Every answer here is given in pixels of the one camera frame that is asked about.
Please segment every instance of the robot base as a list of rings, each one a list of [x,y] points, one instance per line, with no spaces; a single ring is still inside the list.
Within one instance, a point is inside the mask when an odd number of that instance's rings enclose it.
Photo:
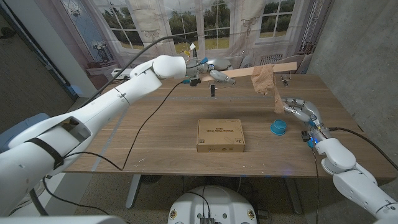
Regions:
[[[191,192],[202,195],[203,187]],[[204,198],[205,217],[203,218],[202,198],[195,194],[185,193],[172,205],[168,217],[168,224],[188,223],[222,223],[222,224],[256,224],[256,215],[252,205],[240,194],[226,187],[209,185],[205,187]]]

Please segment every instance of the blue lid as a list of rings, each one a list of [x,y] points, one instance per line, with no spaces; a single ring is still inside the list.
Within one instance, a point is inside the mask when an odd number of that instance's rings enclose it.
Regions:
[[[269,128],[271,129],[272,133],[281,136],[285,134],[286,126],[287,125],[285,121],[278,119],[275,120]]]
[[[280,119],[274,121],[274,125],[278,129],[286,129],[286,122]]]

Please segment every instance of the black cable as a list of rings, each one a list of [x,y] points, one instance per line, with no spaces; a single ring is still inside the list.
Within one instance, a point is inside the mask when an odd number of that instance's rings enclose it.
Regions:
[[[315,155],[315,151],[313,150],[313,147],[311,147],[312,154],[313,154],[313,160],[315,161],[315,170],[317,171],[317,184],[318,184],[318,201],[317,201],[317,215],[315,217],[315,223],[318,224],[318,214],[319,214],[319,202],[320,202],[320,184],[319,184],[319,173],[318,173],[318,163],[317,163],[317,157]]]
[[[114,167],[116,167],[118,170],[120,170],[120,171],[123,170],[123,169],[121,169],[120,167],[118,167],[115,163],[113,163],[112,161],[110,161],[109,159],[107,159],[107,158],[105,158],[105,157],[103,157],[103,156],[101,156],[101,155],[99,155],[99,154],[97,154],[97,153],[94,153],[94,152],[74,152],[74,153],[71,153],[71,154],[67,154],[67,155],[66,155],[65,157],[63,157],[63,158],[66,159],[66,158],[68,158],[68,157],[70,157],[70,156],[77,155],[77,154],[90,154],[90,155],[98,156],[98,157],[100,157],[100,158],[106,160],[108,163],[112,164],[112,165],[113,165]]]
[[[383,156],[384,158],[387,159],[387,161],[389,161],[389,163],[396,169],[398,170],[398,166],[390,159],[388,158],[388,156],[379,148],[379,146],[377,146],[376,144],[374,144],[372,141],[370,141],[367,137],[356,133],[355,131],[352,131],[350,129],[346,129],[346,128],[339,128],[339,127],[334,127],[334,128],[329,128],[329,131],[336,131],[336,130],[342,130],[342,131],[347,131],[351,134],[355,134],[356,136],[360,137],[361,139],[367,141],[368,143],[370,143],[373,147],[375,147]]]
[[[183,40],[186,41],[189,44],[192,44],[192,42],[190,40],[187,40],[183,37],[179,37],[179,36],[167,36],[167,37],[162,37],[159,38],[157,40],[155,40],[154,42],[152,42],[151,44],[149,44],[147,47],[145,47],[144,49],[142,49],[140,52],[138,52],[138,54],[136,56],[134,56],[122,69],[120,69],[117,74],[111,79],[109,80],[104,86],[102,86],[99,90],[97,90],[97,92],[95,92],[91,97],[89,97],[81,106],[79,106],[78,109],[82,108],[83,106],[86,106],[91,100],[93,100],[98,94],[100,94],[109,84],[111,84],[120,74],[122,74],[123,71],[125,71],[126,68],[128,68],[128,66],[130,66],[131,63],[133,63],[133,61],[135,61],[140,55],[142,55],[145,51],[147,51],[149,48],[151,48],[153,45],[159,43],[162,40],[166,40],[166,39],[177,39],[177,40]],[[197,55],[197,51],[196,49],[193,49],[193,55]]]
[[[204,201],[206,202],[206,204],[207,204],[207,209],[208,209],[208,211],[209,211],[209,218],[210,218],[210,206],[209,206],[209,203],[207,202],[207,200],[204,198],[204,196],[202,196],[202,195],[200,195],[200,194],[197,194],[197,193],[195,193],[195,192],[187,192],[187,193],[197,195],[197,196],[201,197],[202,200],[204,200]]]
[[[184,194],[185,191],[184,176],[181,177],[182,177],[182,193]]]
[[[29,192],[30,198],[32,199],[33,204],[35,205],[37,211],[40,213],[42,216],[48,216],[49,214],[45,211],[43,205],[40,203],[39,199],[37,198],[37,194],[35,189],[33,188]]]
[[[197,67],[197,66],[199,66],[199,65],[201,65],[202,63],[199,63],[199,64],[197,64],[197,65],[194,65],[194,66],[192,66],[192,67],[187,67],[187,68],[195,68],[195,67]]]
[[[205,217],[205,202],[204,202],[204,199],[205,199],[205,187],[206,187],[206,184],[203,186],[203,191],[201,192],[201,198],[202,198],[201,204],[203,205],[203,217]]]
[[[131,150],[132,150],[132,147],[134,146],[134,143],[136,143],[138,134],[139,134],[139,132],[141,131],[142,127],[144,127],[145,123],[156,113],[157,110],[159,110],[159,108],[160,108],[160,107],[163,105],[163,103],[166,101],[167,97],[170,96],[170,94],[173,92],[173,90],[174,90],[179,84],[182,84],[182,82],[177,83],[177,84],[172,88],[172,90],[170,91],[170,93],[167,94],[167,96],[164,98],[163,102],[156,108],[156,110],[144,121],[144,123],[143,123],[143,124],[141,125],[141,127],[138,129],[138,132],[137,132],[136,137],[134,138],[134,140],[133,140],[133,142],[132,142],[132,144],[131,144],[130,151],[129,151],[129,153],[127,154],[127,158],[126,158],[126,160],[124,161],[124,164],[123,164],[123,168],[122,168],[122,169],[124,169],[124,167],[126,166],[127,160],[129,159],[129,156],[130,156],[130,153],[131,153]]]
[[[100,208],[98,208],[98,207],[89,206],[89,205],[81,205],[81,204],[79,204],[79,203],[71,202],[71,201],[65,200],[65,199],[63,199],[63,198],[60,198],[60,197],[54,195],[54,194],[49,190],[49,188],[47,187],[47,183],[45,182],[45,177],[43,177],[43,184],[44,184],[44,188],[45,188],[45,190],[47,191],[47,193],[49,193],[51,196],[53,196],[54,198],[56,198],[56,199],[58,199],[58,200],[60,200],[60,201],[62,201],[62,202],[70,203],[70,204],[72,204],[72,205],[76,205],[76,206],[83,207],[83,208],[94,208],[94,209],[97,209],[97,210],[99,210],[99,211],[101,211],[101,212],[107,214],[107,215],[110,215],[108,212],[105,212],[104,210],[102,210],[102,209],[100,209]]]

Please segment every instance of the tabletop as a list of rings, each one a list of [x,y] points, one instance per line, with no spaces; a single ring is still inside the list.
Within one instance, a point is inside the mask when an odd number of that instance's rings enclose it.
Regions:
[[[210,96],[207,82],[196,87],[183,84],[176,87],[141,129],[123,171],[103,159],[84,154],[65,172],[316,177],[312,150],[301,138],[303,123],[289,114],[275,114],[273,97],[256,93],[250,76],[235,80],[233,86],[216,85],[215,97]],[[98,133],[87,151],[101,154],[122,167],[140,126],[180,81],[162,80],[163,85],[157,91],[120,111]],[[288,87],[282,82],[277,82],[277,86],[281,97],[314,103],[325,126],[348,128],[365,135],[317,75],[292,75]],[[197,121],[201,118],[240,119],[246,141],[244,152],[198,153]],[[276,119],[287,123],[283,136],[270,131]],[[331,134],[376,178],[396,177],[395,169],[366,141],[344,131]],[[324,156],[316,155],[320,177],[331,177],[320,165]]]

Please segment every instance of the tree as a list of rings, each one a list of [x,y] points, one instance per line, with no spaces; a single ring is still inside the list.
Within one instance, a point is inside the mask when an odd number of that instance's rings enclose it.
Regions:
[[[278,17],[278,25],[276,26],[276,31],[287,31],[290,24],[290,18],[292,17],[291,14],[289,15],[279,15]]]
[[[292,12],[295,0],[284,0],[280,2],[279,12]]]
[[[263,14],[269,14],[269,13],[277,13],[278,12],[278,2],[270,2],[266,4],[264,7],[264,13]]]
[[[172,11],[172,16],[169,19],[170,30],[173,35],[197,31],[197,17],[192,14],[191,11],[185,11],[178,13],[178,11]],[[190,40],[197,40],[197,33],[185,35]],[[182,40],[174,40],[174,43],[183,42]]]
[[[205,30],[223,28],[230,26],[231,10],[223,0],[215,0],[211,9],[206,9],[204,13]],[[217,31],[219,35],[229,35],[229,29],[222,29]],[[214,30],[206,31],[209,37],[216,37],[217,32]]]
[[[109,11],[105,9],[104,12],[102,12],[102,16],[104,17],[105,21],[108,23],[110,28],[118,28],[118,29],[121,28],[111,9],[109,9]]]
[[[276,16],[264,16],[261,22],[261,32],[273,32]]]
[[[136,26],[134,25],[134,23],[131,19],[129,9],[127,7],[120,7],[120,11],[114,7],[113,11],[116,13],[123,29],[135,29],[136,28]]]

